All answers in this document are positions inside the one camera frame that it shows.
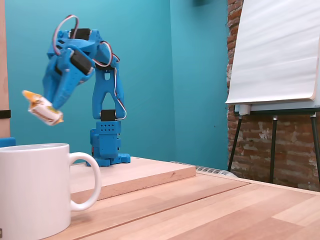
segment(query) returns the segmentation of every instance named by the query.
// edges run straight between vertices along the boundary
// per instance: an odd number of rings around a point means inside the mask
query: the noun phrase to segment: wire
[[[54,50],[55,54],[57,54],[58,56],[61,55],[60,50],[59,50],[59,49],[57,48],[57,46],[56,46],[56,41],[57,41],[57,37],[58,37],[58,32],[59,32],[60,28],[62,27],[62,25],[63,25],[66,21],[68,21],[69,19],[72,19],[72,18],[75,18],[74,32],[73,32],[73,35],[72,35],[72,37],[71,37],[72,39],[74,39],[74,38],[76,37],[76,33],[77,33],[77,30],[78,30],[78,26],[79,26],[79,18],[78,18],[76,15],[73,15],[73,14],[68,15],[62,22],[60,22],[60,24],[58,25],[58,27],[57,27],[57,28],[55,29],[55,31],[54,31],[53,39],[52,39],[52,46],[53,46],[53,50]],[[110,45],[107,41],[101,41],[100,44],[105,44],[105,45],[106,45],[106,47],[107,47],[108,50],[109,50],[110,57],[109,57],[109,62],[108,62],[107,64],[102,64],[102,63],[99,62],[98,60],[93,59],[93,61],[94,61],[97,65],[99,65],[100,67],[104,67],[104,68],[105,68],[105,67],[108,67],[108,66],[111,64],[111,62],[112,62],[112,60],[113,60],[113,57],[116,57],[117,61],[120,62],[120,58],[112,52],[111,45]],[[117,91],[116,91],[116,89],[117,89],[117,68],[114,68],[114,95],[115,95],[115,97],[117,97]],[[125,118],[127,117],[127,110],[126,110],[124,104],[121,102],[121,100],[118,99],[118,98],[117,98],[117,100],[118,100],[119,104],[121,105],[121,107],[122,107],[122,109],[123,109],[123,111],[124,111],[124,117],[122,117],[122,118],[117,118],[117,120],[123,120],[123,119],[125,119]]]
[[[61,55],[60,50],[57,48],[56,46],[56,41],[57,41],[57,37],[58,37],[58,32],[61,28],[61,26],[68,21],[69,19],[75,18],[75,26],[74,26],[74,32],[72,35],[72,38],[74,39],[76,37],[76,33],[78,30],[78,26],[79,26],[79,18],[76,15],[70,14],[68,15],[62,22],[60,22],[60,24],[58,25],[58,27],[55,29],[54,34],[53,34],[53,39],[52,39],[52,45],[53,45],[53,50],[55,52],[55,54],[57,54],[58,56]]]
[[[112,59],[113,59],[113,57],[114,57],[115,54],[113,54],[112,48],[111,48],[110,44],[109,44],[107,41],[101,41],[100,44],[105,44],[106,47],[109,49],[109,53],[110,53],[109,62],[104,65],[104,64],[102,64],[101,62],[99,62],[98,60],[93,59],[93,61],[94,61],[96,64],[98,64],[100,67],[105,68],[105,67],[108,67],[108,66],[111,64]]]
[[[124,106],[124,104],[121,102],[121,100],[119,98],[117,98],[117,92],[116,92],[116,88],[117,88],[117,68],[114,68],[114,95],[116,97],[116,99],[118,100],[119,104],[121,105],[123,111],[124,111],[124,117],[123,118],[117,118],[117,120],[123,120],[127,117],[127,110]]]
[[[115,55],[114,53],[112,53],[112,55],[116,58],[117,62],[119,63],[120,62],[120,58],[117,55]]]

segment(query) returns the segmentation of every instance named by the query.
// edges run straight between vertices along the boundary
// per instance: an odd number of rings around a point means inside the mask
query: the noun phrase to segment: teal wall
[[[53,127],[27,112],[21,94],[43,93],[53,31],[72,13],[80,28],[100,30],[121,58],[128,111],[121,152],[226,168],[227,0],[7,0],[5,12],[11,135],[17,144],[63,142],[71,152],[91,152],[94,78],[77,87],[61,109],[65,122]],[[104,106],[112,107],[106,100]]]
[[[61,109],[65,122],[53,127],[27,112],[29,104],[21,93],[43,93],[46,53],[53,31],[72,13],[79,17],[80,28],[100,30],[121,59],[120,75],[128,111],[127,119],[122,121],[121,152],[174,160],[169,9],[169,0],[6,0],[11,135],[17,144],[62,142],[69,143],[72,152],[91,152],[89,131],[95,127],[91,108],[95,79],[75,90]],[[73,25],[71,20],[62,29]]]
[[[170,0],[176,160],[227,168],[227,0]]]

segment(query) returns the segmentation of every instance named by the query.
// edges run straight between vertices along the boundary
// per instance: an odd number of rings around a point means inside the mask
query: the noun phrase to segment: blue robotic arm
[[[59,31],[60,26],[70,18],[77,19],[75,28]],[[126,118],[127,111],[119,77],[120,59],[113,54],[109,43],[101,38],[98,30],[78,29],[78,18],[69,15],[55,30],[47,55],[49,63],[42,80],[44,97],[52,102],[55,109],[59,109],[75,88],[95,73],[92,115],[100,121],[96,123],[96,128],[90,130],[92,155],[100,166],[129,163],[128,154],[118,153],[121,146],[119,120]],[[110,75],[109,79],[105,79],[106,74]],[[111,94],[115,103],[114,110],[102,109],[107,93]]]

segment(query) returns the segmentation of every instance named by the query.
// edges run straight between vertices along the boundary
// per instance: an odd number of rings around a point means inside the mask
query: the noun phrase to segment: brick wall
[[[227,40],[228,88],[243,2],[244,0],[228,0],[230,31]],[[229,106],[227,114],[229,153],[234,143],[238,123],[233,109],[234,106]],[[271,137],[272,116],[243,117],[231,171],[241,178],[268,182]],[[274,183],[319,191],[316,165],[310,117],[306,115],[279,116],[275,145]]]

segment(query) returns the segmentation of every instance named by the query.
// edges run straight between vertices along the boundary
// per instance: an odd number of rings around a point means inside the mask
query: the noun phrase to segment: mug handle
[[[90,163],[94,173],[94,191],[91,197],[88,199],[88,201],[84,203],[75,203],[74,201],[71,200],[70,202],[71,211],[76,211],[76,212],[83,211],[90,208],[98,200],[98,197],[101,191],[101,185],[102,185],[100,169],[96,160],[92,156],[84,152],[70,153],[69,158],[70,158],[70,166],[78,159],[86,160],[87,162]]]

